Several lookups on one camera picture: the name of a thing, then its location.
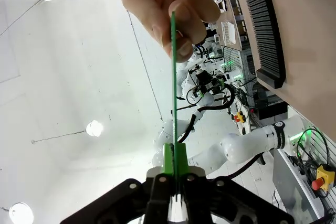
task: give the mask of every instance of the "thin green plate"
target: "thin green plate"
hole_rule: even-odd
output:
[[[171,27],[172,27],[172,78],[173,78],[173,139],[174,139],[174,174],[175,181],[178,183],[178,148],[177,148],[177,102],[176,102],[176,59],[177,59],[177,48],[176,48],[176,22],[175,22],[175,12],[172,13],[171,18]]]

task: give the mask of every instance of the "red button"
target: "red button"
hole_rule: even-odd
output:
[[[318,189],[321,188],[321,186],[323,186],[323,184],[324,184],[324,179],[323,178],[318,178],[311,183],[311,188],[313,188],[315,191],[317,191]]]

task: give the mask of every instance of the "human hand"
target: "human hand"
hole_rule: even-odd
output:
[[[193,53],[192,44],[206,36],[202,21],[215,22],[220,16],[213,0],[122,0],[124,7],[133,13],[146,30],[171,57],[170,16],[175,11],[177,34],[177,61],[187,61]]]

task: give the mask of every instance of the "black band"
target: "black band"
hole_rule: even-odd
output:
[[[278,137],[278,147],[277,149],[283,149],[285,147],[285,133],[284,133],[284,128],[285,128],[285,123],[283,121],[277,122],[272,124],[275,132],[277,133]]]

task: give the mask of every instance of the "screw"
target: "screw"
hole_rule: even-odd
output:
[[[160,181],[160,182],[166,182],[167,179],[166,179],[165,177],[160,177],[160,178],[159,178],[159,181]]]
[[[224,181],[219,180],[219,181],[216,182],[216,185],[217,186],[224,186]]]
[[[193,175],[189,175],[188,177],[187,177],[187,180],[188,181],[193,181],[195,178],[194,178],[194,176]]]
[[[133,184],[130,185],[130,188],[131,188],[131,189],[135,189],[136,186],[137,186],[137,185],[133,183]]]

